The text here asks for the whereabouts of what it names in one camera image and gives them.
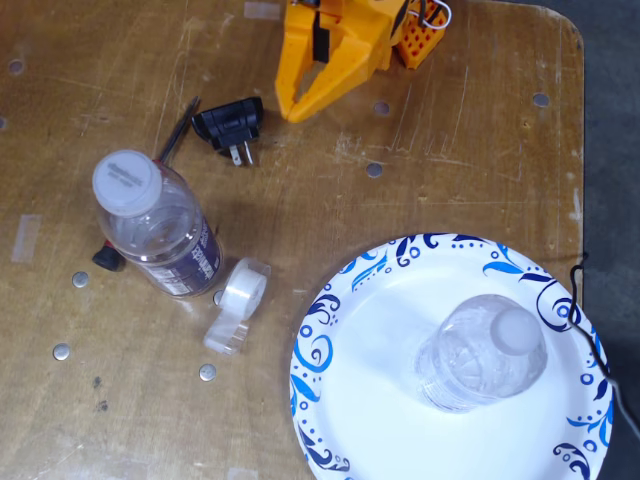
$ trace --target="paper plate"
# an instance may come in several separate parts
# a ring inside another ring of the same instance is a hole
[[[464,300],[509,297],[537,312],[548,365],[526,392],[467,414],[407,393],[417,347]],[[316,297],[291,360],[291,413],[321,480],[584,480],[600,471],[612,388],[569,330],[569,293],[504,245],[416,235],[356,258]],[[600,340],[584,313],[577,323]]]

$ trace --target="clear tape roll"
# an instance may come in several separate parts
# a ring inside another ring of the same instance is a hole
[[[204,337],[206,347],[232,355],[244,343],[249,330],[247,320],[260,305],[271,267],[243,258],[231,272],[219,307],[220,315]]]

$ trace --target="plastic water bottle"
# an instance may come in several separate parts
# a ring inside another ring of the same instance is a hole
[[[418,395],[444,412],[464,413],[527,390],[547,365],[539,321],[499,295],[471,298],[420,348]]]
[[[96,166],[93,191],[106,237],[160,290],[186,297],[213,285],[220,247],[180,175],[123,150]]]

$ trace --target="black wire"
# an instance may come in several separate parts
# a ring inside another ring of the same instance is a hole
[[[427,16],[427,0],[420,0],[420,15],[418,16],[418,25],[424,27],[424,19]]]
[[[586,253],[583,254],[582,260],[580,261],[580,263],[578,265],[574,265],[573,268],[571,269],[571,273],[569,274],[569,276],[571,277],[571,289],[572,289],[571,308],[569,309],[569,326],[574,331],[578,332],[589,343],[589,347],[591,348],[591,353],[593,354],[593,358],[595,359],[596,364],[598,365],[598,368],[600,369],[600,371],[602,372],[602,375],[609,382],[609,384],[614,390],[613,397],[616,399],[616,404],[618,405],[618,408],[620,409],[622,416],[631,427],[631,430],[633,431],[635,436],[638,438],[638,440],[640,440],[640,426],[639,426],[640,422],[638,422],[638,419],[636,418],[636,416],[629,409],[629,406],[627,405],[627,401],[624,398],[624,395],[622,394],[622,389],[620,388],[620,384],[615,378],[611,376],[611,374],[609,373],[609,369],[600,358],[600,355],[598,355],[598,349],[596,348],[596,345],[593,343],[593,340],[591,339],[591,335],[589,335],[589,333],[584,331],[582,328],[580,328],[573,322],[573,316],[576,313],[576,304],[578,302],[578,286],[576,284],[576,272],[578,270],[584,270],[583,264],[584,264],[584,261],[587,259],[587,257],[588,255]]]

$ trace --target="white bottle cap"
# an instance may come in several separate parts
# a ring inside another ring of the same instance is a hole
[[[107,212],[135,217],[151,209],[160,198],[162,175],[146,155],[121,150],[98,163],[93,172],[93,192]]]
[[[507,355],[526,355],[540,343],[542,331],[536,318],[524,308],[509,308],[491,323],[491,339]]]

